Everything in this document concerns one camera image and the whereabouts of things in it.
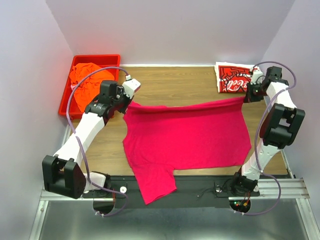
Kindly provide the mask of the magenta t shirt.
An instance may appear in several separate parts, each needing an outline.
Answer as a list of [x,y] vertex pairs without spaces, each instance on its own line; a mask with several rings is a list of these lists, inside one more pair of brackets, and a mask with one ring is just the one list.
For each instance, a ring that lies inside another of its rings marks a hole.
[[175,107],[130,104],[123,148],[145,204],[177,189],[175,170],[245,162],[252,145],[243,103],[242,97],[233,97]]

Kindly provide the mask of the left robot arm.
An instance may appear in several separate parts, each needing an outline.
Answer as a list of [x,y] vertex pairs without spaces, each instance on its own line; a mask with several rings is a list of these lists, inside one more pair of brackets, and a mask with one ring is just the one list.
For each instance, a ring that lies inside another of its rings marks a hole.
[[96,135],[106,126],[115,112],[122,114],[132,102],[141,84],[136,79],[127,79],[123,84],[113,80],[101,82],[99,93],[86,106],[77,127],[64,145],[53,155],[46,155],[42,161],[42,174],[46,191],[73,199],[88,191],[95,191],[100,197],[108,196],[111,189],[107,174],[81,170],[87,162],[86,151]]

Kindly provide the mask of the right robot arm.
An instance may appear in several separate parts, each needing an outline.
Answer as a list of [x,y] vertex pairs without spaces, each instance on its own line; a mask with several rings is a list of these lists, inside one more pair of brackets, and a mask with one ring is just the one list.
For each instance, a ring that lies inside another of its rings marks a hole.
[[283,64],[274,63],[263,74],[253,66],[244,103],[254,103],[269,97],[269,103],[258,124],[254,137],[254,152],[230,182],[235,196],[247,196],[258,189],[258,180],[275,154],[290,146],[305,118],[305,111],[292,101],[292,85],[283,79]]

